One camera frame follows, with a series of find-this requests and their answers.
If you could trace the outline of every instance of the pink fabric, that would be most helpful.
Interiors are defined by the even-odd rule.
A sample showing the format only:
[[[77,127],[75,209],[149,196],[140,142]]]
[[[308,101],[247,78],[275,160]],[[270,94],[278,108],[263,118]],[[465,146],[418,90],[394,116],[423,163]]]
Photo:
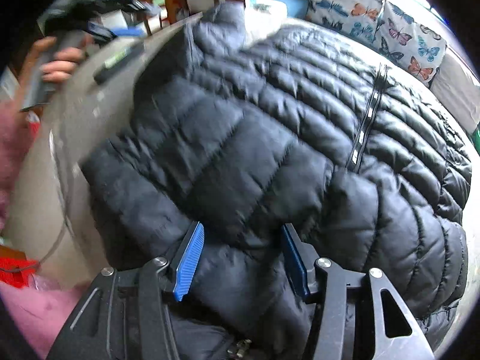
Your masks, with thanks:
[[[81,285],[69,291],[37,291],[0,282],[0,296],[20,333],[45,359],[86,288],[87,285]]]
[[[0,103],[0,233],[5,227],[10,195],[33,134],[14,102]]]

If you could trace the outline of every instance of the human hand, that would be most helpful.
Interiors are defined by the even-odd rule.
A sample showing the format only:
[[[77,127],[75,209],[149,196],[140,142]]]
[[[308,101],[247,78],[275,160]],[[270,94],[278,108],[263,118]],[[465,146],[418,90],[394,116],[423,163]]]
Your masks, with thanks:
[[[55,38],[46,37],[38,42],[40,42],[40,48],[47,50],[55,43]],[[68,80],[71,77],[71,74],[77,68],[78,64],[83,62],[85,59],[83,48],[89,43],[92,43],[92,37],[85,34],[85,37],[83,38],[82,44],[80,44],[79,48],[68,47],[64,50],[56,52],[53,56],[54,61],[43,64],[41,67],[44,73],[43,80],[46,83],[63,83],[64,81]]]
[[[55,37],[47,36],[37,40],[30,48],[30,51],[23,62],[20,76],[18,78],[19,87],[13,98],[12,107],[17,111],[22,107],[38,58],[43,52],[50,49],[56,41],[57,39]],[[90,35],[85,34],[79,48],[69,47],[56,52],[54,54],[55,60],[44,64],[41,67],[42,72],[44,73],[42,76],[43,80],[49,83],[63,83],[68,80],[78,64],[85,58],[85,53],[82,49],[92,42],[93,38]]]

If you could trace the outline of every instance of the finger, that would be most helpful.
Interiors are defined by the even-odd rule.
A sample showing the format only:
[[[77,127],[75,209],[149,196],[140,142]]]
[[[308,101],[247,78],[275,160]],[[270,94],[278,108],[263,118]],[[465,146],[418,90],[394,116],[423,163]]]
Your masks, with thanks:
[[[77,67],[75,62],[69,61],[52,61],[47,64],[43,64],[41,69],[44,73],[53,73],[55,71],[64,71],[66,73],[72,73]]]
[[[59,61],[82,62],[85,58],[85,53],[83,50],[75,47],[68,47],[56,52],[54,58]]]
[[[32,48],[30,49],[29,54],[32,54],[35,57],[38,57],[40,53],[51,48],[56,41],[57,41],[57,38],[55,38],[54,36],[46,36],[43,39],[39,39],[32,45]]]
[[[71,74],[64,71],[55,71],[53,73],[45,74],[43,80],[46,83],[63,83],[71,77]]]
[[[86,33],[85,36],[83,37],[81,48],[84,48],[92,43],[93,43],[93,36]]]

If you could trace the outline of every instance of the jacket zipper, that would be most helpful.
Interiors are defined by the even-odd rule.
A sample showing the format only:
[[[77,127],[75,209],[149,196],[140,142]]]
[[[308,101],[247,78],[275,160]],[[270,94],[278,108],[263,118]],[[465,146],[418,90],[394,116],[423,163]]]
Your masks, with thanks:
[[[357,172],[360,160],[365,149],[365,144],[367,142],[367,136],[370,132],[371,126],[374,123],[375,115],[377,114],[378,105],[380,104],[380,99],[382,97],[383,87],[385,86],[385,81],[387,78],[387,66],[380,64],[378,68],[377,76],[373,83],[373,90],[371,91],[370,99],[367,104],[367,111],[363,115],[363,119],[360,123],[360,128],[355,137],[353,144],[352,152],[350,153],[349,160],[346,164],[346,168],[349,171]]]

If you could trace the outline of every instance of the red object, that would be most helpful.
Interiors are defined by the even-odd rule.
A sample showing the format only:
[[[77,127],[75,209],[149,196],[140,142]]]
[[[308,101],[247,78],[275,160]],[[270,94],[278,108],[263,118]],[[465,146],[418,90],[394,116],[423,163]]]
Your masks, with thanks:
[[[0,267],[3,269],[16,269],[33,266],[34,268],[24,269],[18,273],[8,273],[0,270],[0,281],[13,287],[22,288],[28,286],[28,276],[37,271],[38,262],[32,259],[12,259],[0,257]]]
[[[38,134],[38,130],[40,130],[40,123],[35,123],[35,122],[28,123],[28,128],[32,133],[32,136],[36,138]]]

